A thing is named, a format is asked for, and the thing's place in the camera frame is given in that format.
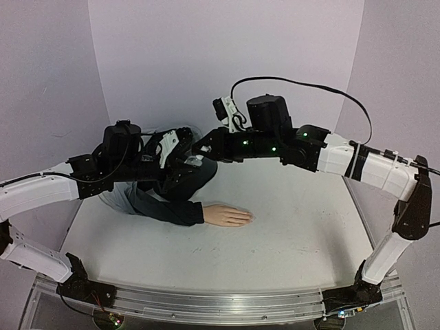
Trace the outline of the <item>clear nail polish bottle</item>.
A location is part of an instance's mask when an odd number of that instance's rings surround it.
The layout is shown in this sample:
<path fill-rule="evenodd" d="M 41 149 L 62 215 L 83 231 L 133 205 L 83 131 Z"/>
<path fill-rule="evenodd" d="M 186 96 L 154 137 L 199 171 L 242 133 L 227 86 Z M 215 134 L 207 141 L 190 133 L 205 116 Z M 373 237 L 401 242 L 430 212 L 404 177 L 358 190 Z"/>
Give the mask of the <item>clear nail polish bottle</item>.
<path fill-rule="evenodd" d="M 195 168 L 200 168 L 203 165 L 203 155 L 189 155 L 185 161 L 185 165 L 189 165 Z"/>

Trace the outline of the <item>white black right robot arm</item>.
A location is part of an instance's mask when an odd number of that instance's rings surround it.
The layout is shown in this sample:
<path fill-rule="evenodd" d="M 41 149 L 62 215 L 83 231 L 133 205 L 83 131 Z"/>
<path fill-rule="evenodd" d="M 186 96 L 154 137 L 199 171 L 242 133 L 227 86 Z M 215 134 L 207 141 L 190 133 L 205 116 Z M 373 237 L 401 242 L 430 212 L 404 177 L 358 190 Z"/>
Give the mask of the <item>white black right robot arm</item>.
<path fill-rule="evenodd" d="M 348 311 L 379 303 L 380 286 L 388 271 L 429 231 L 432 184 L 426 158 L 409 159 L 394 151 L 380 151 L 314 125 L 296 128 L 282 96 L 266 94 L 246 105 L 251 127 L 241 129 L 234 101 L 229 97 L 214 100 L 222 125 L 198 141 L 192 151 L 227 163 L 277 157 L 283 165 L 346 177 L 397 198 L 392 226 L 361 263 L 353 284 L 322 293 L 328 316 L 343 318 Z"/>

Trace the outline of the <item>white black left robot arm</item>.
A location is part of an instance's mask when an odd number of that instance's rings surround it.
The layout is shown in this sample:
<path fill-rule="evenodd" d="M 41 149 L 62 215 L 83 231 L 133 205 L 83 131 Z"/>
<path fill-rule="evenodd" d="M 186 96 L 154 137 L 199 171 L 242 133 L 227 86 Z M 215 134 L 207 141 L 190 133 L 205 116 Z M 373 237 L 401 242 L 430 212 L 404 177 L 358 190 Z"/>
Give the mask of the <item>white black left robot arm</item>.
<path fill-rule="evenodd" d="M 92 153 L 1 182 L 1 259 L 51 278 L 63 298 L 112 307 L 115 286 L 91 280 L 77 256 L 27 238 L 10 220 L 51 204 L 110 192 L 118 182 L 153 182 L 166 193 L 196 171 L 186 158 L 192 140 L 187 127 L 144 133 L 121 120 L 104 130 Z"/>

